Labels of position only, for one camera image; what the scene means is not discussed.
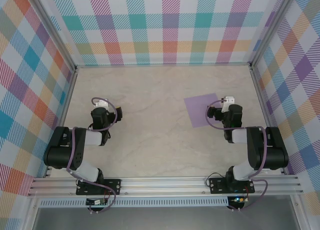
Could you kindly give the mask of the purple paper sheet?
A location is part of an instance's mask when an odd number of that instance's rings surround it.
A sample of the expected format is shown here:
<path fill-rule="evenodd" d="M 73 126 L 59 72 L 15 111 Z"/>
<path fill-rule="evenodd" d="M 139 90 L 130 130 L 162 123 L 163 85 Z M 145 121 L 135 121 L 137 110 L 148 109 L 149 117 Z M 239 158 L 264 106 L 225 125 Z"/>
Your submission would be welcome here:
<path fill-rule="evenodd" d="M 218 97 L 215 93 L 188 97 L 184 99 L 184 103 L 193 128 L 208 126 L 205 118 L 207 106 L 217 101 Z"/>

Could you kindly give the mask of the grey metal sheet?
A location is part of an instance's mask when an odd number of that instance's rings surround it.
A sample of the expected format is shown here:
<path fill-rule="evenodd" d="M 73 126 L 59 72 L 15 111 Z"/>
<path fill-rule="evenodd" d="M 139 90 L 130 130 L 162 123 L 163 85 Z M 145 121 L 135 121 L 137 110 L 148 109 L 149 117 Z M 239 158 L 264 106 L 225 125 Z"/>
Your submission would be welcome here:
<path fill-rule="evenodd" d="M 292 215 L 218 208 L 40 209 L 32 230 L 300 230 Z"/>

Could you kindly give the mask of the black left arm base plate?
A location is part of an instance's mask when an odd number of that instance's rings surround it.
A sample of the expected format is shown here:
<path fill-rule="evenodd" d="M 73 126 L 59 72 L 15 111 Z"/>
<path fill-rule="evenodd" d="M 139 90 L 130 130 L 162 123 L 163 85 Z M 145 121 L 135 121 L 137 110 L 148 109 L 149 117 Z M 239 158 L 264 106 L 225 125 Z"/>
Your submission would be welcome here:
<path fill-rule="evenodd" d="M 116 195 L 120 194 L 121 179 L 103 179 L 102 181 L 99 182 L 99 184 L 113 189 L 115 191 Z M 78 196 L 104 195 L 106 191 L 107 191 L 106 188 L 99 187 L 99 186 L 92 185 L 92 184 L 88 184 L 86 182 L 81 182 L 80 180 L 76 181 L 75 194 Z"/>

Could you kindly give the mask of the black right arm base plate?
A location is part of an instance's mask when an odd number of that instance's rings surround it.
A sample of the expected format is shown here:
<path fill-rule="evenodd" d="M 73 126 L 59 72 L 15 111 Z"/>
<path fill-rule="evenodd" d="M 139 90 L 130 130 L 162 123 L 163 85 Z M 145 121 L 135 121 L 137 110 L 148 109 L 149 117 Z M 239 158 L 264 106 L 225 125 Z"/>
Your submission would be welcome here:
<path fill-rule="evenodd" d="M 252 194 L 255 187 L 252 181 L 227 181 L 225 178 L 209 178 L 211 194 Z"/>

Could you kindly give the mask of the thin aluminium table edge rail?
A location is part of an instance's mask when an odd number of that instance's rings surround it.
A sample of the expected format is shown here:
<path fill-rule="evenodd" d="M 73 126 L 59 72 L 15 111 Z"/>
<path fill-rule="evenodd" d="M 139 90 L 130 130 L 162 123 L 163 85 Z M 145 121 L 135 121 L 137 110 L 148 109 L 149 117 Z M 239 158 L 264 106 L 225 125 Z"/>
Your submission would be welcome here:
<path fill-rule="evenodd" d="M 118 65 L 77 65 L 77 69 L 84 68 L 122 68 L 122 67 L 169 67 L 169 66 L 250 66 L 249 62 L 218 62 L 218 63 L 169 63 L 169 64 L 118 64 Z"/>

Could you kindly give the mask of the aluminium mounting rail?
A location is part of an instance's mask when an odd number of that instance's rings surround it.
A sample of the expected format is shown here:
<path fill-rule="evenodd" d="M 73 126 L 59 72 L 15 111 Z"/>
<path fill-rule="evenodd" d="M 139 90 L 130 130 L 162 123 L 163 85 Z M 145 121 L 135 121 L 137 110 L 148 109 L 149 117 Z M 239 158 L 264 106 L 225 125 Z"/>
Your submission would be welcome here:
<path fill-rule="evenodd" d="M 266 196 L 302 195 L 303 188 L 295 175 L 259 175 L 268 182 Z M 195 197 L 210 196 L 206 177 L 120 177 L 116 184 L 120 197 Z M 73 178 L 36 178 L 30 198 L 75 197 Z"/>

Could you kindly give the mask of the aluminium frame post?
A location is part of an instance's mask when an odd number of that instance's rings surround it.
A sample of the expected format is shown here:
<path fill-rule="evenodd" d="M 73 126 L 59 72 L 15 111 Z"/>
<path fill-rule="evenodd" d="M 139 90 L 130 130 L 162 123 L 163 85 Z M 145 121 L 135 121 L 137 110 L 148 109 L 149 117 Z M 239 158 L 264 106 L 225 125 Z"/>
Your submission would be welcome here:
<path fill-rule="evenodd" d="M 46 12 L 45 8 L 43 7 L 40 0 L 29 0 L 33 8 L 35 9 L 37 15 L 39 16 L 40 20 L 42 21 L 45 29 L 47 30 L 50 37 L 53 39 L 53 42 L 56 44 L 57 49 L 60 51 L 63 59 L 66 61 L 67 66 L 72 71 L 72 73 L 76 72 L 76 65 L 71 58 L 65 44 L 63 43 L 62 39 L 59 36 L 59 33 L 54 26 L 50 16 Z"/>
<path fill-rule="evenodd" d="M 284 15 L 293 0 L 270 0 L 266 6 L 265 13 L 257 29 L 257 34 L 253 38 L 252 52 L 248 58 L 249 70 L 253 71 L 256 64 L 261 59 L 271 38 L 278 30 Z"/>

